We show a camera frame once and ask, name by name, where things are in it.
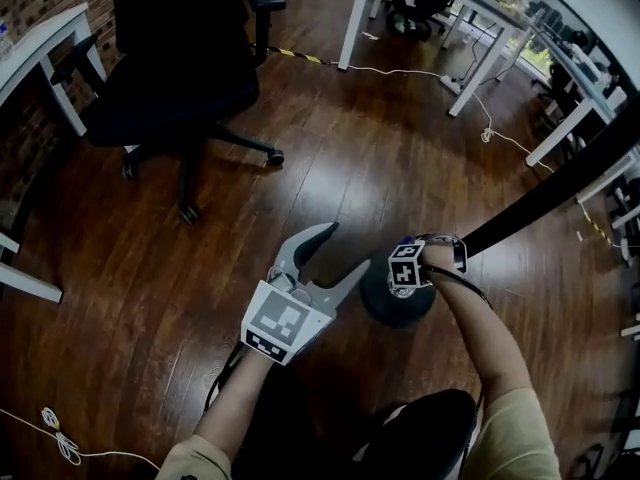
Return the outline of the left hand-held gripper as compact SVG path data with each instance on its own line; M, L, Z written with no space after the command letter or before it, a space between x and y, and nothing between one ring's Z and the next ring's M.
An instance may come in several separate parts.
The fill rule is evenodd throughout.
M338 228L338 222L308 227L286 239L266 281L261 280L241 322L241 343L272 362L287 365L335 318L371 265L366 259L329 287L312 282L312 297L300 279L302 267Z

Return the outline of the person's right forearm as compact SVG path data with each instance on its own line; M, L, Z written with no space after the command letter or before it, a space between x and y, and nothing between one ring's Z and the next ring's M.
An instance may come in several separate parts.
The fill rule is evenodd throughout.
M502 395L532 386L528 368L513 335L472 288L459 280L452 246L428 244L421 261L436 270L431 282L447 302L458 324L467 352L479 376L485 404Z

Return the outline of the person's left forearm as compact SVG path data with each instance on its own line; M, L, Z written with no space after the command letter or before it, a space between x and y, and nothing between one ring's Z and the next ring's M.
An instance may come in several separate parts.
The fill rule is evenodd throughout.
M216 446L230 462L249 429L260 392L273 362L251 349L196 427L195 433Z

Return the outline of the black office chair with headrest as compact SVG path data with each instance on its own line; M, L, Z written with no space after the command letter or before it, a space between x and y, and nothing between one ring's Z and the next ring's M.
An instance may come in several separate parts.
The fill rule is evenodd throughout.
M89 59L96 38L80 41L51 75L79 73L95 93L88 108L88 142L124 148L122 174L159 152L180 158L177 208L193 224L189 201L195 159L214 138L262 152L268 165L284 161L273 145L241 136L226 121L254 105L258 67L265 61L271 15L286 0L113 0L120 59L100 75Z

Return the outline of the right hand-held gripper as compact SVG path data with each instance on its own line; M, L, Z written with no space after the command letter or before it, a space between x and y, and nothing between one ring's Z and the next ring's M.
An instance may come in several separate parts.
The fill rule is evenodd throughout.
M443 242L453 247L455 267L463 274L467 270L467 247L456 235L418 235L413 244L397 245L388 257L390 283L393 287L423 287L420 255L427 245Z

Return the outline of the black coat stand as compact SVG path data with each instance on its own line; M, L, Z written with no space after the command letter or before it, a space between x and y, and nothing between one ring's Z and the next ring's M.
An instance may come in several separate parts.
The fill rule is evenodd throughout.
M557 172L491 220L460 238L467 247L467 260L556 209L604 174L638 143L640 96L634 98L585 149ZM431 309L436 288L429 274L436 269L420 263L422 280L425 281L423 287L393 287L388 257L395 247L388 251L381 250L372 258L371 266L361 281L360 291L365 308L373 317L389 327L405 328L419 321ZM458 270L457 274L461 282L478 295L484 295L462 276L463 273Z

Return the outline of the person's beige shirt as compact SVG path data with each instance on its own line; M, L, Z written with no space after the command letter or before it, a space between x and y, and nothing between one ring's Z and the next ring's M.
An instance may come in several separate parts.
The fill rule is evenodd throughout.
M155 480L232 480L231 463L199 435L175 445ZM561 480L535 392L512 390L485 410L461 480Z

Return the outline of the yellow black floor tape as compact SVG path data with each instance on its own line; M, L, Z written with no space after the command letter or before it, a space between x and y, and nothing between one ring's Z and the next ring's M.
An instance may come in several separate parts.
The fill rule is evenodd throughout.
M312 56L312 55L308 55L308 54L304 54L304 53L300 53L300 52L296 52L296 51L291 51L291 50L287 50L287 49L283 49L283 48L279 48L279 47L275 47L275 46L267 46L267 51L269 52L273 52L273 53L279 53L283 56L288 56L288 57L295 57L295 58L301 58L304 59L308 62L314 63L314 64L319 64L319 65L332 65L331 62L327 62L324 61L318 57Z
M607 243L607 245L611 248L615 247L615 244L613 243L613 241L611 240L611 238L607 235L607 233L601 229L597 223L591 218L591 216L589 215L589 213L587 212L586 208L584 207L583 203L578 203L579 207L581 208L583 215L586 219L586 221L594 228L594 230L599 234L599 236Z

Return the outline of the white table with grey top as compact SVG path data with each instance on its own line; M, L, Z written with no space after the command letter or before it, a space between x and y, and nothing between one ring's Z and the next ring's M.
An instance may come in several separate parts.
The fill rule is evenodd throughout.
M491 46L485 52L484 56L476 63L476 66L473 68L470 75L465 78L456 100L449 109L449 115L452 117L457 116L464 106L471 100L472 96L475 95L475 90L484 80L485 76L502 53L514 32L516 30L523 30L526 28L526 20L523 17L510 14L496 0L456 1L491 20L497 26L497 35ZM337 64L337 68L342 71L349 68L354 45L360 33L361 21L365 15L366 5L367 0L354 0L353 2Z

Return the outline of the small white desk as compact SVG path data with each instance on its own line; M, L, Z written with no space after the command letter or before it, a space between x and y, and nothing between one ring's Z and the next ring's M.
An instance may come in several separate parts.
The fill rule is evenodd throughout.
M49 55L54 48L71 36L74 46L91 36L87 16L88 4L82 3L39 23L14 45L10 55L0 61L0 109L29 72L39 65L48 77L47 83L68 123L79 137L86 134L87 128L61 83L53 84L50 80L54 67ZM106 71L96 47L91 46L87 54L90 66L95 68L103 81L106 80ZM20 244L0 231L0 254L4 251L17 254L19 250ZM60 303L63 296L63 292L58 287L21 272L2 261L0 261L0 284L54 303Z

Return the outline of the white table with blue top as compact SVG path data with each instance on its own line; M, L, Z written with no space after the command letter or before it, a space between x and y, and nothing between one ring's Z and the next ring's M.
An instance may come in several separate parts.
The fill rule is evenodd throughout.
M567 54L566 50L539 27L532 25L531 29L536 32L537 39L550 50L551 55L563 66L575 85L582 91L583 99L556 129L526 157L525 162L529 167L540 163L543 157L557 146L590 111L595 110L606 125L610 124L617 116L616 112L609 107L596 83Z

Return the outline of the person's black trousers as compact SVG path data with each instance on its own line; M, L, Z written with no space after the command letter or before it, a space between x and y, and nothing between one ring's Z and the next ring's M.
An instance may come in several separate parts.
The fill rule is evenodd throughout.
M339 453L316 433L300 380L276 366L232 462L233 480L445 480L469 445L476 403L447 389L374 415L356 449Z

